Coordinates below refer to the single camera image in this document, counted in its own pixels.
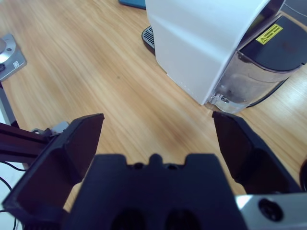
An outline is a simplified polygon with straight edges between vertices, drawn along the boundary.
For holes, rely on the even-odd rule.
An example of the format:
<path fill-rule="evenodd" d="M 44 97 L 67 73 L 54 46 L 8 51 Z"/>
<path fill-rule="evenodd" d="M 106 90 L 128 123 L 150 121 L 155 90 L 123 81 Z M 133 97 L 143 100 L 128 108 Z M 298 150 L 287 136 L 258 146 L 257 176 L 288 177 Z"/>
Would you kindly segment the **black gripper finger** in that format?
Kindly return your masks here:
<path fill-rule="evenodd" d="M 301 187 L 263 139 L 241 117 L 212 113 L 220 152 L 247 194 L 300 193 Z"/>
<path fill-rule="evenodd" d="M 3 200 L 26 230 L 59 230 L 69 216 L 64 205 L 82 182 L 96 154 L 104 115 L 73 120 L 40 153 Z"/>

